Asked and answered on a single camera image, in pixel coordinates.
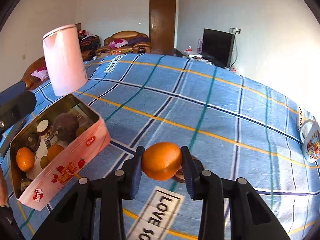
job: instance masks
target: tv screen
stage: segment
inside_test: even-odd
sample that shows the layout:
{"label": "tv screen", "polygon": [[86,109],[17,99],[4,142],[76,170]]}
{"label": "tv screen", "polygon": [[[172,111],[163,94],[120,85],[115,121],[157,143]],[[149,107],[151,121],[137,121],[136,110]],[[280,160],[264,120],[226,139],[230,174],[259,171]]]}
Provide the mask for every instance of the tv screen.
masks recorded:
{"label": "tv screen", "polygon": [[202,57],[218,67],[230,67],[234,40],[232,33],[204,29]]}

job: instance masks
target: human hand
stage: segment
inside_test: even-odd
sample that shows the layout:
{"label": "human hand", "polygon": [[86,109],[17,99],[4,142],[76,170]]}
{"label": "human hand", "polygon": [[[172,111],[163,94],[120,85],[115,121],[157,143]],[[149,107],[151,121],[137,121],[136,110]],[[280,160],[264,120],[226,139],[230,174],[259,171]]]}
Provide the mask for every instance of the human hand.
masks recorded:
{"label": "human hand", "polygon": [[8,200],[8,187],[0,166],[0,206],[4,207]]}

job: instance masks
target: pink pitcher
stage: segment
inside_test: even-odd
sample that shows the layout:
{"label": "pink pitcher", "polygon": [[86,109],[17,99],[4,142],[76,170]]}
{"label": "pink pitcher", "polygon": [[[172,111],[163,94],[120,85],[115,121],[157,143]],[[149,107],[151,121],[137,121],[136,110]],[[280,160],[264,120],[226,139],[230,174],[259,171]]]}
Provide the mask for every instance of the pink pitcher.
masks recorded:
{"label": "pink pitcher", "polygon": [[44,59],[56,96],[82,87],[88,80],[75,25],[65,25],[43,36]]}

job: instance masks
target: blue bedsheet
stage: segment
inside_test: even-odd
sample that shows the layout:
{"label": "blue bedsheet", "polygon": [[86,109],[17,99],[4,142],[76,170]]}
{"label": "blue bedsheet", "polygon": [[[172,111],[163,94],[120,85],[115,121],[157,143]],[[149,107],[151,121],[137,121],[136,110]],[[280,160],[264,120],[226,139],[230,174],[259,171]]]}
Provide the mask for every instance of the blue bedsheet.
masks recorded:
{"label": "blue bedsheet", "polygon": [[[301,153],[297,104],[251,79],[222,68],[171,56],[127,54],[86,62],[89,81],[74,95],[106,119],[112,137],[81,176],[98,179],[119,169],[136,147],[160,141],[187,145],[205,169],[235,180],[247,178],[278,217],[291,239],[301,239],[319,215],[320,170]],[[30,122],[58,99],[50,82],[34,91],[37,107]],[[305,112],[307,118],[313,118]],[[10,179],[10,156],[1,160],[9,187],[9,204],[25,238],[31,239],[73,178],[42,211],[19,203]],[[197,239],[201,201],[192,201],[184,184],[141,178],[133,201],[123,201],[126,233],[155,186],[185,196],[163,239]],[[230,238],[225,202],[226,239]]]}

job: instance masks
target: wall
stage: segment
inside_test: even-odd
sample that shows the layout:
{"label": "wall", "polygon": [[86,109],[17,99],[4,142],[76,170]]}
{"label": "wall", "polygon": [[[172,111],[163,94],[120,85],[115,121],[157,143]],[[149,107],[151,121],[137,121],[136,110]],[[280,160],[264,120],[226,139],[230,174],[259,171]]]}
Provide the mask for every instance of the wall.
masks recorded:
{"label": "wall", "polygon": [[303,0],[179,0],[178,49],[197,47],[203,28],[237,34],[239,74],[320,114],[320,25]]}
{"label": "wall", "polygon": [[74,0],[19,2],[0,32],[0,91],[20,81],[28,66],[43,56],[44,34],[75,23],[74,4]]}
{"label": "wall", "polygon": [[[178,2],[179,0],[176,7],[175,46]],[[101,43],[112,34],[124,30],[149,35],[149,0],[76,0],[76,22],[81,22],[82,29],[100,36]]]}

